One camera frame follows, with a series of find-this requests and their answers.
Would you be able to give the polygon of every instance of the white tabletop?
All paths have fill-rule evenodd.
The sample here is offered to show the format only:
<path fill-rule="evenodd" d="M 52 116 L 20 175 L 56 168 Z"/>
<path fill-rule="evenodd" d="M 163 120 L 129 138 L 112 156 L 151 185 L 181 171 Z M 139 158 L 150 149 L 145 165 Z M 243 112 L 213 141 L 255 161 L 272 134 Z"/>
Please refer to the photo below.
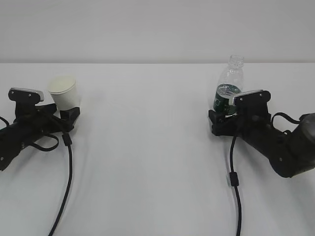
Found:
<path fill-rule="evenodd" d="M 232 236 L 236 207 L 227 181 L 230 137 L 207 118 L 223 64 L 0 64 L 0 115 L 14 120 L 10 87 L 45 90 L 73 74 L 81 115 L 71 132 L 74 179 L 57 236 Z M 246 90 L 271 92 L 269 110 L 315 111 L 315 64 L 246 64 Z M 52 102 L 45 92 L 44 103 Z M 277 119 L 279 129 L 292 129 Z M 53 141 L 40 142 L 49 146 Z M 278 176 L 242 140 L 234 152 L 243 236 L 313 236 L 315 170 Z M 63 145 L 23 150 L 0 174 L 0 234 L 44 236 L 68 178 Z"/>

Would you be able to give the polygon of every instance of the plastic water bottle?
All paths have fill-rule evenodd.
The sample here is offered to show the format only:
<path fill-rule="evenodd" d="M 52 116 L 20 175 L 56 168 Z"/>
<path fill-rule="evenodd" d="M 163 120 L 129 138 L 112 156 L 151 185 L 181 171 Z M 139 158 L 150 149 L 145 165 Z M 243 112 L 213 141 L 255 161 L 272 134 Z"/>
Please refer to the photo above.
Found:
<path fill-rule="evenodd" d="M 235 106 L 229 105 L 229 99 L 235 94 L 240 93 L 244 87 L 244 57 L 230 57 L 228 67 L 222 72 L 218 86 L 213 108 L 216 112 L 230 116 L 236 112 Z"/>

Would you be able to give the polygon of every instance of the white paper cup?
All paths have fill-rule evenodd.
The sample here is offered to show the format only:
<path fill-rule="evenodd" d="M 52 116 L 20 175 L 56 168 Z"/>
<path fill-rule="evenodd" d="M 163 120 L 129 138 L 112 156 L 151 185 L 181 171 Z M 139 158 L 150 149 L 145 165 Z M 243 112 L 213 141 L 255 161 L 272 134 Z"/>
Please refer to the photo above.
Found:
<path fill-rule="evenodd" d="M 76 81 L 73 76 L 55 77 L 51 80 L 47 90 L 60 111 L 79 107 Z"/>

